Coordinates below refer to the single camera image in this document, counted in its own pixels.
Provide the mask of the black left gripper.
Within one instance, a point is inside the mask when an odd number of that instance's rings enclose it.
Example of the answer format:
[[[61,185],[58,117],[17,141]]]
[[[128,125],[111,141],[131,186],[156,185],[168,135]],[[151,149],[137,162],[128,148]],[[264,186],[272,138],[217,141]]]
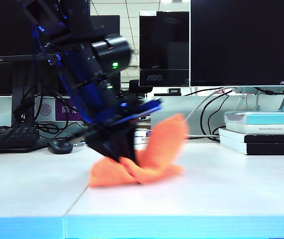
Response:
[[[158,111],[161,100],[140,98],[85,98],[83,119],[92,126],[83,131],[87,146],[115,162],[120,156],[136,159],[134,148],[137,120]]]

